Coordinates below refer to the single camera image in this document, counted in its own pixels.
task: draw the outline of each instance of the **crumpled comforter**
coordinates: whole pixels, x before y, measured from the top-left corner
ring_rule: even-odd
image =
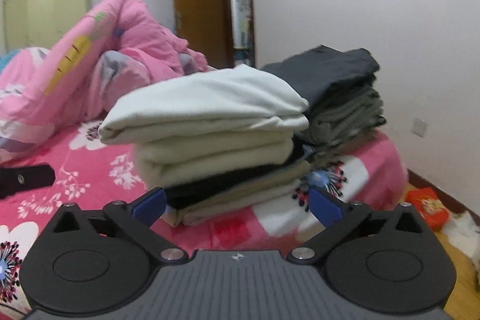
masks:
[[[183,64],[208,68],[141,0],[101,2],[50,51],[21,50],[1,73],[0,162],[97,118],[128,92],[184,75]]]

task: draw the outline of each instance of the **pink blanket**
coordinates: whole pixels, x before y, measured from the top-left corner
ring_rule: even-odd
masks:
[[[116,199],[131,202],[147,190],[133,166],[131,146],[106,146],[98,140],[99,121],[71,127],[42,145],[31,158],[15,162],[48,162],[56,172],[52,187],[17,193],[0,201],[0,244],[18,244],[13,252],[0,252],[1,313],[14,319],[29,310],[15,272],[38,234],[64,202],[77,202],[84,210],[101,209]],[[407,177],[397,149],[383,133],[326,172],[329,183],[345,201],[359,199],[376,209],[392,208],[402,195]],[[287,194],[240,211],[216,217],[198,226],[172,228],[162,220],[152,229],[185,248],[291,250],[321,230],[306,212],[308,196]]]
[[[122,95],[201,71],[205,57],[160,26],[141,0],[105,0],[47,51],[20,51],[0,75],[0,162],[25,156],[62,128],[90,121]]]

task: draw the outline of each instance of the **wall outlet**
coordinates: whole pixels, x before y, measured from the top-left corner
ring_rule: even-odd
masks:
[[[420,137],[425,137],[425,133],[427,133],[427,127],[427,121],[416,118],[413,121],[412,133],[415,133],[417,136]]]

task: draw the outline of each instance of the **gray gripper base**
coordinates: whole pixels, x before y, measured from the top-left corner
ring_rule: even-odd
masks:
[[[41,311],[28,320],[66,319]],[[440,309],[411,316],[365,310],[333,292],[312,266],[278,251],[199,251],[160,270],[135,301],[92,320],[448,320]]]

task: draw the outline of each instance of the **silver bolt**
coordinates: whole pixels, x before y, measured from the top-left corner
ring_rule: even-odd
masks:
[[[183,258],[184,254],[180,248],[167,248],[161,252],[160,256],[166,260],[179,260]]]
[[[297,259],[311,259],[315,256],[315,251],[308,247],[298,247],[292,251],[292,255]]]

